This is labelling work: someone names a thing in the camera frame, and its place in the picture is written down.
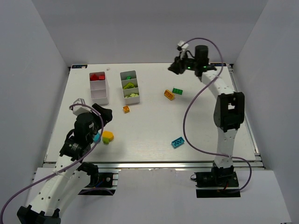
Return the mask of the orange small lego brick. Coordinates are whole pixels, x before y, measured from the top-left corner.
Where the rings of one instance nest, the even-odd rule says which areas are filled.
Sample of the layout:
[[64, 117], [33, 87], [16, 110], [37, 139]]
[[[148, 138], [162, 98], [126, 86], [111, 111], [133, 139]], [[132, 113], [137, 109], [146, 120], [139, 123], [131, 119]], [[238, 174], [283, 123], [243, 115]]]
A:
[[123, 111], [124, 111], [124, 113], [128, 113], [128, 112], [130, 112], [130, 109], [129, 109], [129, 107], [126, 105], [126, 106], [123, 107]]

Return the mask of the yellow heart lego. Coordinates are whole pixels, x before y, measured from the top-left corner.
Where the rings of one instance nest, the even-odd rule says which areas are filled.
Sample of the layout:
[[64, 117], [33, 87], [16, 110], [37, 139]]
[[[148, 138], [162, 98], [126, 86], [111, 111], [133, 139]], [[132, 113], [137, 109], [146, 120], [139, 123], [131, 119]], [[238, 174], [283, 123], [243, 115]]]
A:
[[110, 131], [104, 131], [102, 133], [102, 142], [104, 144], [109, 144], [111, 141], [114, 140], [114, 134]]

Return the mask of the green lego brick top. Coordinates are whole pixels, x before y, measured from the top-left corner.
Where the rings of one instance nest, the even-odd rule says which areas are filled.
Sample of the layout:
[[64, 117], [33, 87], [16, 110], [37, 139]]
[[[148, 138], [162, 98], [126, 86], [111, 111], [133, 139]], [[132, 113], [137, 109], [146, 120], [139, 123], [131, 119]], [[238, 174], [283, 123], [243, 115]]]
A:
[[182, 95], [183, 94], [183, 90], [177, 89], [177, 88], [173, 88], [172, 89], [172, 93], [175, 93], [175, 94], [178, 94], [178, 95]]

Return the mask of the orange 2x3 lego brick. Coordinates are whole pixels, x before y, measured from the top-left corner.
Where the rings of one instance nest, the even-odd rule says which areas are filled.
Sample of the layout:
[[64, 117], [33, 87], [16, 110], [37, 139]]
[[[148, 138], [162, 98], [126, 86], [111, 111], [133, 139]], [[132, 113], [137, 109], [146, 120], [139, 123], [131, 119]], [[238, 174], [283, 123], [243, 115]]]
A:
[[175, 98], [175, 95], [169, 90], [165, 90], [164, 96], [167, 97], [169, 100], [173, 100]]

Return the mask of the pale green lego piece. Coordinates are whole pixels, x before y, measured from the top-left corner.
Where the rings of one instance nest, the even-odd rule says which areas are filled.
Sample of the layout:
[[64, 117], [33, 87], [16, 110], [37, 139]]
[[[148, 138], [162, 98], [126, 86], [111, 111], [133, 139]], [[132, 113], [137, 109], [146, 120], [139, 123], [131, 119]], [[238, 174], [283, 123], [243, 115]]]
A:
[[138, 97], [138, 96], [139, 96], [139, 95], [138, 95], [138, 94], [136, 94], [136, 93], [132, 93], [132, 94], [130, 94], [130, 95], [129, 95], [129, 97], [130, 97], [130, 98], [133, 98], [133, 97]]

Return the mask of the lime 2x3 lego brick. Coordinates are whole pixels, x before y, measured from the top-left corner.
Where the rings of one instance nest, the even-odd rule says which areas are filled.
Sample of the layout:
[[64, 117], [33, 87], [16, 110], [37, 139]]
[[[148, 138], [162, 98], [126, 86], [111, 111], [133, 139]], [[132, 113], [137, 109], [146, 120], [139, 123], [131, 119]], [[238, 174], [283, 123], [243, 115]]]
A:
[[125, 84], [125, 85], [123, 86], [123, 89], [124, 89], [124, 90], [126, 90], [126, 89], [132, 89], [132, 88], [136, 88], [135, 84], [132, 83], [132, 82], [129, 82], [129, 83], [127, 83], [127, 84]]

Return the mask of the red 2x3 lego brick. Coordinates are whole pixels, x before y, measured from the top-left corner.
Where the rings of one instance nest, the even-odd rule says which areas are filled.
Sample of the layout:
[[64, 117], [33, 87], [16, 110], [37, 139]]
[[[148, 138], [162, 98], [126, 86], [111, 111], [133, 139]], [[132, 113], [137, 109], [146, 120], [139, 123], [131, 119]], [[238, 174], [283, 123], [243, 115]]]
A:
[[98, 80], [99, 80], [99, 76], [96, 73], [91, 74], [90, 81], [98, 81]]

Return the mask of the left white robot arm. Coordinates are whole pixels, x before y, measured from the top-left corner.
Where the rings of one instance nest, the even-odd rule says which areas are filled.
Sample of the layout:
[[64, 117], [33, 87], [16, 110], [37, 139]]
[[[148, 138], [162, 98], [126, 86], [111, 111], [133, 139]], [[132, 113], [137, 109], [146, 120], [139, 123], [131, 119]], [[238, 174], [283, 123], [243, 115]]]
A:
[[71, 201], [98, 180], [99, 168], [83, 159], [99, 143], [113, 112], [96, 103], [87, 106], [79, 102], [71, 105], [70, 110], [76, 116], [74, 128], [66, 135], [50, 177], [43, 179], [43, 187], [28, 206], [18, 209], [22, 224], [61, 223], [61, 215]]

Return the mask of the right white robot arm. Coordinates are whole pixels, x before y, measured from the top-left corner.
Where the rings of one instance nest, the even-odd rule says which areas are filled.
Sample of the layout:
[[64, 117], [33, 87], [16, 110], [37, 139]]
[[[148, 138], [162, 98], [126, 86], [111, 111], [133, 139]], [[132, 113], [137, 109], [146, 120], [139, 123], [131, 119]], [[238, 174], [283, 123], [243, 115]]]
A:
[[216, 99], [214, 109], [214, 123], [218, 130], [217, 151], [213, 153], [213, 171], [218, 175], [231, 175], [233, 167], [233, 150], [235, 136], [245, 117], [245, 96], [242, 92], [232, 90], [216, 74], [217, 69], [209, 64], [208, 47], [198, 45], [195, 48], [195, 56], [187, 56], [188, 44], [180, 41], [177, 45], [179, 55], [168, 68], [175, 74], [183, 74], [186, 70], [192, 70], [204, 89], [209, 89]]

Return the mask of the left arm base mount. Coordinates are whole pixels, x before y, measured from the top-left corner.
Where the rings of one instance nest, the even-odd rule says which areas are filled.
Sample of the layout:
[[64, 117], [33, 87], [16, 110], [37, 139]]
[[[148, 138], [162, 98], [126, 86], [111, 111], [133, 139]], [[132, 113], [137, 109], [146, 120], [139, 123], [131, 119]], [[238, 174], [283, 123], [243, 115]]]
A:
[[116, 191], [118, 173], [116, 171], [99, 171], [98, 166], [83, 162], [77, 171], [84, 171], [90, 177], [90, 182], [79, 195], [113, 196]]

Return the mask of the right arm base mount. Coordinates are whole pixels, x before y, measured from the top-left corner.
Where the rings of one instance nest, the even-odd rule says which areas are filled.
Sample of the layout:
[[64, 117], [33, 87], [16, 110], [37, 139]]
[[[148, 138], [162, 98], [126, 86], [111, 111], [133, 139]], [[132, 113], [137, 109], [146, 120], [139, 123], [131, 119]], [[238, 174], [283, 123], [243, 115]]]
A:
[[197, 198], [238, 198], [241, 196], [234, 167], [211, 168], [209, 172], [196, 172], [190, 176], [196, 183]]

